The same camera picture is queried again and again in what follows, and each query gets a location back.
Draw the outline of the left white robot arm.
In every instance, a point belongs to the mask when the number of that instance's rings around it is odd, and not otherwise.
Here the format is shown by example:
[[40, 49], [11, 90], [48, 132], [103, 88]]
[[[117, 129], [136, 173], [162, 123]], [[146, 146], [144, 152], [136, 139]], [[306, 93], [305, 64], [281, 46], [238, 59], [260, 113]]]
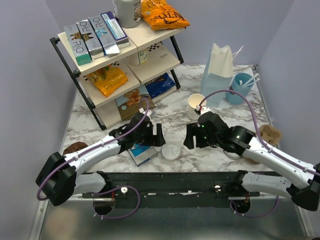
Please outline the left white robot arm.
[[39, 201], [49, 200], [54, 206], [80, 193], [95, 192], [101, 198], [107, 197], [111, 185], [99, 173], [84, 176], [85, 171], [130, 150], [135, 144], [161, 147], [165, 142], [162, 125], [153, 124], [149, 116], [138, 112], [129, 123], [111, 130], [90, 146], [66, 155], [52, 153], [35, 180], [38, 186], [36, 197]]

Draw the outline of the light blue paper bag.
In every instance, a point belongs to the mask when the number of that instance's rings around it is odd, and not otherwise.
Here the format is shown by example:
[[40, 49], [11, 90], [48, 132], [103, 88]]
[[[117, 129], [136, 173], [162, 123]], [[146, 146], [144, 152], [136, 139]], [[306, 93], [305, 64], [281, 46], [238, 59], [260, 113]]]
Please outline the light blue paper bag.
[[234, 76], [233, 61], [242, 51], [243, 47], [232, 53], [229, 45], [219, 47], [216, 43], [212, 45], [212, 50], [206, 63], [202, 78], [200, 92], [203, 96], [226, 90], [229, 88]]

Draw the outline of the stack of paper cups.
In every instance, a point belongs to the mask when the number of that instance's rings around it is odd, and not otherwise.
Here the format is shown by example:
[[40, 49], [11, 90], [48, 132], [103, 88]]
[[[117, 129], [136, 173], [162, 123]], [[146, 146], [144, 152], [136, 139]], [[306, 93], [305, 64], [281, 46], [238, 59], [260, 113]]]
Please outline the stack of paper cups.
[[188, 98], [187, 116], [191, 121], [197, 121], [200, 117], [200, 115], [196, 113], [196, 107], [204, 98], [205, 97], [199, 93], [194, 93]]

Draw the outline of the stack of white lids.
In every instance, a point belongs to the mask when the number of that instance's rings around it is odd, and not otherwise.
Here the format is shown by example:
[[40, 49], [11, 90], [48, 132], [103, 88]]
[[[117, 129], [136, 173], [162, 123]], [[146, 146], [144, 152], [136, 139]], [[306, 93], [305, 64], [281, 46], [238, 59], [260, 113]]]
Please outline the stack of white lids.
[[168, 142], [162, 146], [161, 152], [167, 160], [176, 160], [181, 155], [181, 147], [175, 142]]

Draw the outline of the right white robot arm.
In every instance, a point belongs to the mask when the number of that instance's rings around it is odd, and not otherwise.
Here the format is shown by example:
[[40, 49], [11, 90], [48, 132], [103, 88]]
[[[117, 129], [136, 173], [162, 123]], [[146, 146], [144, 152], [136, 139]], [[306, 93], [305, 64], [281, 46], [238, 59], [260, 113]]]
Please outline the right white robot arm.
[[282, 196], [297, 206], [317, 211], [320, 204], [320, 167], [294, 158], [261, 140], [253, 131], [240, 126], [229, 127], [216, 113], [202, 113], [197, 122], [186, 125], [183, 142], [188, 149], [219, 147], [228, 153], [251, 159], [275, 171], [278, 176], [238, 171], [239, 178], [230, 183], [230, 191], [241, 196], [260, 192]]

